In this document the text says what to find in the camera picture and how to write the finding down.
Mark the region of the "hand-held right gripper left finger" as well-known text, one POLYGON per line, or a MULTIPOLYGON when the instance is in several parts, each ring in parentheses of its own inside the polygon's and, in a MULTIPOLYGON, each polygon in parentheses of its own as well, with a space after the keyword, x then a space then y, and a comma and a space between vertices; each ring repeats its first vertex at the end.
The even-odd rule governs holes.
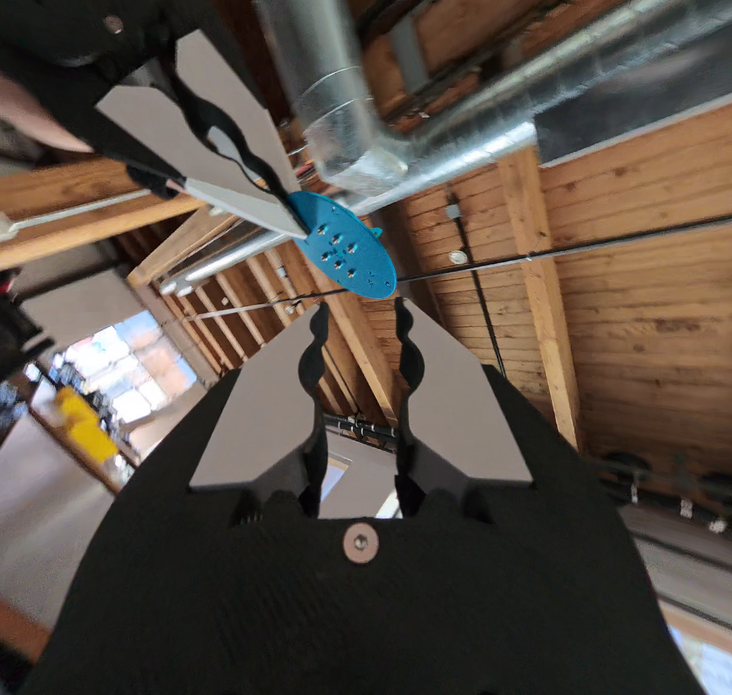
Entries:
POLYGON ((189 481, 195 492, 242 491, 258 506, 292 494, 317 517, 328 463, 318 386, 329 307, 318 304, 240 371, 189 481))

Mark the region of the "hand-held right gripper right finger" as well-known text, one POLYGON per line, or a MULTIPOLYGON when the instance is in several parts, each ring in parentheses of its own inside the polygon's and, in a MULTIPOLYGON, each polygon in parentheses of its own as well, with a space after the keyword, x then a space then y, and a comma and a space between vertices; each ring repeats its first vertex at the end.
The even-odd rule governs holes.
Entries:
POLYGON ((481 362, 430 316, 395 300, 399 370, 396 491, 404 517, 427 496, 464 506, 484 489, 529 489, 533 475, 481 362))

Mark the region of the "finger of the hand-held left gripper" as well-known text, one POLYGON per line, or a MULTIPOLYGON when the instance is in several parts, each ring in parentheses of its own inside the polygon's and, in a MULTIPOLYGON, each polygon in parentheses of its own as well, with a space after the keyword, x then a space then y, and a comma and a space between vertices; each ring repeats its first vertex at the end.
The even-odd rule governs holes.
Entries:
POLYGON ((236 161, 248 179, 278 197, 299 190, 286 149, 266 106, 197 30, 176 43, 178 79, 193 96, 190 110, 203 119, 206 140, 236 161))
POLYGON ((160 90, 115 86, 96 107, 179 172, 190 196, 290 238, 306 238, 297 215, 253 184, 237 161, 204 145, 180 107, 160 90))

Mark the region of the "silver ventilation duct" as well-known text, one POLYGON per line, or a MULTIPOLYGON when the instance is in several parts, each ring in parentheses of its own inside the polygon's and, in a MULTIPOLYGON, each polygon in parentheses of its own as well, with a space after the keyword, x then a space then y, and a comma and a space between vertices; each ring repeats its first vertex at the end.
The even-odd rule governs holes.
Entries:
POLYGON ((730 0, 629 0, 408 134, 373 103, 345 0, 254 0, 320 178, 355 215, 536 141, 539 114, 730 25, 730 0))

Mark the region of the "long grey table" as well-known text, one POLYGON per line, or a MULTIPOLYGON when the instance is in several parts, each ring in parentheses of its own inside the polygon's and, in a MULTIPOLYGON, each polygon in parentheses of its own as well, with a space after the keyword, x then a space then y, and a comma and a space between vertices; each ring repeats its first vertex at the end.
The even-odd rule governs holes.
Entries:
POLYGON ((114 496, 139 465, 126 444, 101 464, 62 433, 46 380, 2 440, 2 645, 35 663, 81 558, 114 496))

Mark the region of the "black ceiling pipes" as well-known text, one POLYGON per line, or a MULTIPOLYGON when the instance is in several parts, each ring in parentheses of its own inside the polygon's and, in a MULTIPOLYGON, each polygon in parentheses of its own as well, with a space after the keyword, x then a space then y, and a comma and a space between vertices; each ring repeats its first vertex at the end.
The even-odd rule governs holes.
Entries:
POLYGON ((702 474, 677 459, 674 474, 656 471, 642 456, 614 450, 589 456, 586 462, 617 507, 640 506, 669 513, 730 540, 731 476, 723 471, 702 474))

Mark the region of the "blue round metal plate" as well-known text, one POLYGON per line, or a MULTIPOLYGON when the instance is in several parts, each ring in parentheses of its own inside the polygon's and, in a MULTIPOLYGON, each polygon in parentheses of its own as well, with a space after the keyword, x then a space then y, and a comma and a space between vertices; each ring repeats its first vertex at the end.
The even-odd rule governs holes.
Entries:
POLYGON ((304 224, 299 250, 324 277, 367 299, 386 299, 397 287, 395 265, 374 232, 353 212, 327 196, 291 193, 288 202, 304 224))

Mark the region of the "person's left hand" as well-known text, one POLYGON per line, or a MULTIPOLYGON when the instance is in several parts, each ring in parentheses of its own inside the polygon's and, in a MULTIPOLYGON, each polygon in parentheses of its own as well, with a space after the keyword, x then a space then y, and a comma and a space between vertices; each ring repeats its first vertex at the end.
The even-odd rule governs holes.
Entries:
POLYGON ((95 150, 65 130, 22 86, 1 74, 1 118, 35 141, 64 151, 95 150))

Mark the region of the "yellow object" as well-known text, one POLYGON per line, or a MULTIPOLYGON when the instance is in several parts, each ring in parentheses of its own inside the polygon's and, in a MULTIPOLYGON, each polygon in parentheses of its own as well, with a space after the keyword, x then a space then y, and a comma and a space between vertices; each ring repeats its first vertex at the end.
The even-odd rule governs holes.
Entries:
POLYGON ((117 454, 117 445, 101 428, 99 416, 82 395, 72 388, 61 388, 56 391, 54 404, 66 438, 91 460, 104 464, 117 454))

